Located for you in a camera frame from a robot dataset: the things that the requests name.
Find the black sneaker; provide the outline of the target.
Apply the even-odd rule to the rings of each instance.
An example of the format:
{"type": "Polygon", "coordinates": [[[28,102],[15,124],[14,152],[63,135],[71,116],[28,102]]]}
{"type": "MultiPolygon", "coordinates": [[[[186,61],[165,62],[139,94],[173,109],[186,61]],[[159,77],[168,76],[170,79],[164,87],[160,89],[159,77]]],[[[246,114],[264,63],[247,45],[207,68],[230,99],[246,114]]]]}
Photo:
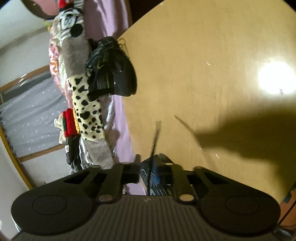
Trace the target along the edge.
{"type": "Polygon", "coordinates": [[[129,97],[137,92],[134,67],[114,37],[89,39],[91,54],[85,64],[89,101],[107,95],[129,97]]]}
{"type": "Polygon", "coordinates": [[[165,154],[153,156],[152,170],[149,168],[149,159],[140,164],[140,178],[148,196],[171,196],[170,173],[166,173],[167,164],[174,162],[165,154]]]}

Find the black speckled shoelace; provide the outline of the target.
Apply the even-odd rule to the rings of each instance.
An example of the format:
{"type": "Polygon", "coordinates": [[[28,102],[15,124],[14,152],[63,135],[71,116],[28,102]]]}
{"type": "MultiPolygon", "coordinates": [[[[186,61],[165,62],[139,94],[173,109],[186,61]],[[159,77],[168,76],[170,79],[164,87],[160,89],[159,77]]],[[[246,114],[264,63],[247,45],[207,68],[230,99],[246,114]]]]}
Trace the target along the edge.
{"type": "Polygon", "coordinates": [[[157,142],[159,139],[159,134],[161,131],[161,121],[156,121],[156,131],[154,134],[154,139],[153,139],[153,143],[152,143],[152,151],[151,151],[151,155],[149,158],[149,171],[147,174],[147,195],[150,196],[151,193],[151,174],[152,174],[152,165],[153,165],[153,159],[154,159],[154,153],[155,150],[157,148],[157,142]]]}

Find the folded grey striped clothes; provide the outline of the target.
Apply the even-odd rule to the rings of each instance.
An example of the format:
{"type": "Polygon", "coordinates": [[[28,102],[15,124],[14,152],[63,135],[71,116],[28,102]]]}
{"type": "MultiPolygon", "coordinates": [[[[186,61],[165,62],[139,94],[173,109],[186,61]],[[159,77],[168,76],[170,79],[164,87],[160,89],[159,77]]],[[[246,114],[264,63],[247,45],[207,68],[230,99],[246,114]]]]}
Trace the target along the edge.
{"type": "Polygon", "coordinates": [[[82,169],[87,169],[94,165],[86,145],[86,140],[84,140],[82,137],[79,140],[79,157],[81,159],[82,169]]]}

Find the folded red clothes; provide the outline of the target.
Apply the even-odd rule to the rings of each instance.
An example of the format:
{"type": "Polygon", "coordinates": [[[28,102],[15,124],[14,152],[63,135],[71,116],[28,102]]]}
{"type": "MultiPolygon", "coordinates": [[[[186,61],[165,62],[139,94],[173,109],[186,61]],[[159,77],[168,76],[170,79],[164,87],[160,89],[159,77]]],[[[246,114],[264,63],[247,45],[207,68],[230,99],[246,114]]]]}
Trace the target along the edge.
{"type": "Polygon", "coordinates": [[[68,108],[65,111],[63,111],[62,126],[66,138],[75,137],[79,135],[74,121],[73,110],[71,108],[68,108]]]}

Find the folded yellow garment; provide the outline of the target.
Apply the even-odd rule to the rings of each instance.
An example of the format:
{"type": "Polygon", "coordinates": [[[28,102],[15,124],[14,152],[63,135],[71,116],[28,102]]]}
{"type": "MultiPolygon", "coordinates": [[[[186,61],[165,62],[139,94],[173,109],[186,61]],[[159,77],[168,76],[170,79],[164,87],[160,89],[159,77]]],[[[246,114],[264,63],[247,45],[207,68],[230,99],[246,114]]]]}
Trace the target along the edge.
{"type": "Polygon", "coordinates": [[[81,134],[81,132],[80,132],[80,127],[79,127],[79,123],[78,123],[78,120],[77,120],[77,118],[76,118],[76,111],[75,111],[74,108],[72,109],[72,112],[73,112],[73,118],[74,118],[74,123],[75,123],[75,129],[76,129],[76,132],[77,132],[78,134],[81,134]]]}

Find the floral cream quilt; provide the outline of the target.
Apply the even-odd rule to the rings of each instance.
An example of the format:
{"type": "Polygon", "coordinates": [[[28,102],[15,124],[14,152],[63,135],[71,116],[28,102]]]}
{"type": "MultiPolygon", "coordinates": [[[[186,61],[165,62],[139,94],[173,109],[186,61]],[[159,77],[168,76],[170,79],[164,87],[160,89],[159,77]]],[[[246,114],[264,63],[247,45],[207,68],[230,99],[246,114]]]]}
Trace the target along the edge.
{"type": "Polygon", "coordinates": [[[55,84],[66,99],[67,106],[73,108],[72,92],[68,82],[65,62],[58,40],[49,40],[49,68],[55,84]]]}

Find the cartoon patchwork blanket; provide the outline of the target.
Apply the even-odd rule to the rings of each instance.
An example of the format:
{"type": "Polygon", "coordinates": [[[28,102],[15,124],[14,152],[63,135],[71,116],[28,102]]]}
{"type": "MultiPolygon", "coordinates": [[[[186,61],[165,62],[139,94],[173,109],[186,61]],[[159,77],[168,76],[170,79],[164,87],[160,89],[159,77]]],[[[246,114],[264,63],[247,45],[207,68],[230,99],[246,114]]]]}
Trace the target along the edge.
{"type": "Polygon", "coordinates": [[[90,55],[85,39],[83,1],[57,1],[59,13],[53,20],[51,37],[58,40],[65,62],[72,92],[73,108],[79,123],[78,136],[66,138],[62,126],[62,113],[54,125],[60,128],[59,142],[65,145],[66,161],[73,172],[83,170],[79,157],[79,140],[82,137],[93,161],[93,166],[110,169],[114,165],[112,153],[105,139],[100,100],[89,101],[88,83],[84,65],[90,55]]]}

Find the pink pillow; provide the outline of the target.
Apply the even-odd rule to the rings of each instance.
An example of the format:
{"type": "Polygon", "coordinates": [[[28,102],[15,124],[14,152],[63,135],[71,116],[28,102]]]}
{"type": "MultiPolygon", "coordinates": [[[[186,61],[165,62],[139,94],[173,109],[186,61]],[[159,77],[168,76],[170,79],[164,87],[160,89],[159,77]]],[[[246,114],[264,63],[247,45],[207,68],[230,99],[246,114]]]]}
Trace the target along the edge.
{"type": "Polygon", "coordinates": [[[52,20],[59,13],[55,0],[22,0],[22,3],[33,15],[43,20],[52,20]]]}

